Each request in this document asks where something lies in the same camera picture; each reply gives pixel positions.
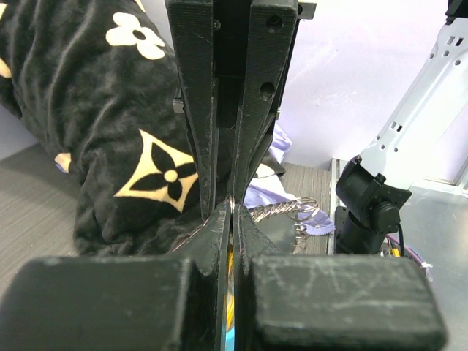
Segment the blue handled key ring organizer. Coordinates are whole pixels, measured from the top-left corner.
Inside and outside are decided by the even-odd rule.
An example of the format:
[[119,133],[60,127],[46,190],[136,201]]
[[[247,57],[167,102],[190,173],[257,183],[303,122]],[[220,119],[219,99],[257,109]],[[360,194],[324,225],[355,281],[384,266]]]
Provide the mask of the blue handled key ring organizer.
[[205,260],[232,249],[246,261],[262,254],[292,254],[313,230],[328,233],[327,220],[317,201],[310,197],[253,208],[226,199],[204,223],[179,237],[169,253]]

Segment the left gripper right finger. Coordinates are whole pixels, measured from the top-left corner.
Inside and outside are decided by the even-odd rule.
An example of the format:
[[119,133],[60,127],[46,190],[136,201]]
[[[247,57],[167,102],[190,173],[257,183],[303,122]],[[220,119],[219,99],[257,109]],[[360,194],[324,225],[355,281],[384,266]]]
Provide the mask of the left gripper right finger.
[[448,330],[405,258],[281,252],[233,210],[237,350],[441,350]]

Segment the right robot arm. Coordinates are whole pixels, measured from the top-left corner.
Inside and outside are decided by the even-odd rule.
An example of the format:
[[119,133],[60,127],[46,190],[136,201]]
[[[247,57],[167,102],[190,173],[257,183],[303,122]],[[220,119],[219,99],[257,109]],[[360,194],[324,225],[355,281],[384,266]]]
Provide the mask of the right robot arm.
[[[180,91],[200,179],[202,218],[215,208],[219,133],[232,129],[228,194],[246,188],[272,139],[296,34],[315,1],[167,1]],[[374,254],[401,233],[399,212],[436,144],[467,104],[467,3],[449,1],[429,57],[396,109],[336,185],[347,207],[339,253]]]

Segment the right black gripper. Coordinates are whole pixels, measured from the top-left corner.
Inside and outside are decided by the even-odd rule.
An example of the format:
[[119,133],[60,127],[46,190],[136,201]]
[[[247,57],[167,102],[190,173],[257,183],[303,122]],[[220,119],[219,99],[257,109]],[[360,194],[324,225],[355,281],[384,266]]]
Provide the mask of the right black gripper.
[[315,1],[167,1],[203,219],[214,211],[219,131],[236,129],[231,196],[244,200],[255,155],[282,104],[301,20]]

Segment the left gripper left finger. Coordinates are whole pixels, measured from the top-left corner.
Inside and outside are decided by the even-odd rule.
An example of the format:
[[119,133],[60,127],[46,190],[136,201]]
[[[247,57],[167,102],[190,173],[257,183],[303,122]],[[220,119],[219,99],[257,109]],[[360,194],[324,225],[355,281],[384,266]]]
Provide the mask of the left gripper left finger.
[[171,253],[41,257],[1,302],[3,350],[223,350],[231,205]]

